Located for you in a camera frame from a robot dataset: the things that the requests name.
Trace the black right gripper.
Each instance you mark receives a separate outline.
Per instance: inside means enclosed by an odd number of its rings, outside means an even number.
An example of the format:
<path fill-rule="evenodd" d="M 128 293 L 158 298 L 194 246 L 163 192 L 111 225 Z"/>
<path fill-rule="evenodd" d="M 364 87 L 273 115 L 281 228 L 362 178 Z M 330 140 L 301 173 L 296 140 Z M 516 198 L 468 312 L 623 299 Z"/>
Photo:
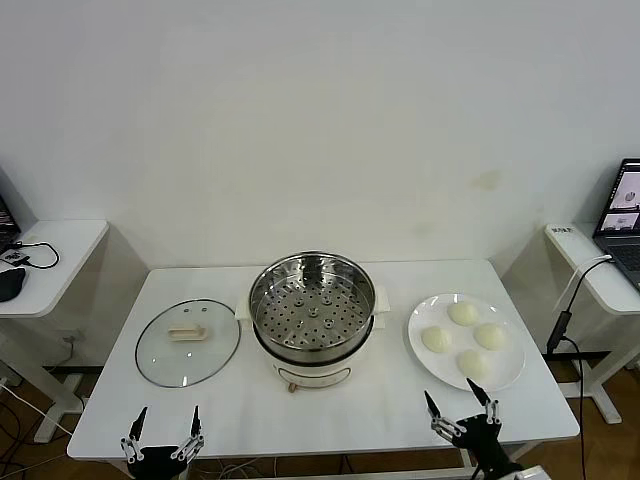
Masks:
<path fill-rule="evenodd" d="M 435 401 L 424 391 L 431 429 L 443 439 L 453 439 L 455 447 L 469 450 L 484 479 L 513 479 L 523 467 L 510 460 L 498 441 L 501 429 L 499 401 L 492 400 L 472 379 L 467 378 L 466 382 L 485 414 L 454 422 L 441 414 Z"/>

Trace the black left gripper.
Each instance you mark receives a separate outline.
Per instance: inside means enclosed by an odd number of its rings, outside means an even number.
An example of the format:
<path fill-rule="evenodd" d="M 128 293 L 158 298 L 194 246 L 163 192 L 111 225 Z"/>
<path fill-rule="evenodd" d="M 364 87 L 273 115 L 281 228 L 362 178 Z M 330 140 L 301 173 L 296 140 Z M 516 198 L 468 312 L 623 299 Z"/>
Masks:
<path fill-rule="evenodd" d="M 140 438 L 148 407 L 142 408 L 129 433 L 120 439 L 129 474 L 137 480 L 171 480 L 187 469 L 185 460 L 193 460 L 204 447 L 199 406 L 194 407 L 189 436 L 177 446 L 152 446 L 142 449 Z"/>

